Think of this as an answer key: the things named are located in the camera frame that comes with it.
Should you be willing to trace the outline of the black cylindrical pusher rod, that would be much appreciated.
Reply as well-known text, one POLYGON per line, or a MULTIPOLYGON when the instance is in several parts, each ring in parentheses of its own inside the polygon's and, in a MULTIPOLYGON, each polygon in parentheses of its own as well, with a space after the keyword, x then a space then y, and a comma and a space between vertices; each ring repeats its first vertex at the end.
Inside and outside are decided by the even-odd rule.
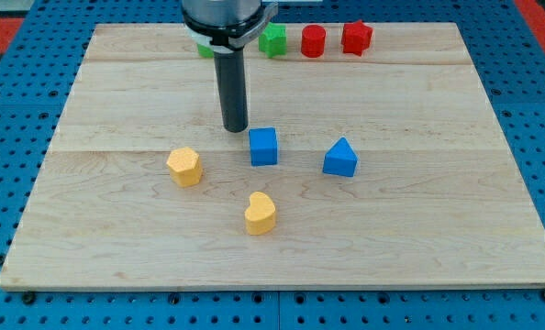
POLYGON ((248 126, 248 103, 243 49, 214 54, 223 126, 239 133, 248 126))

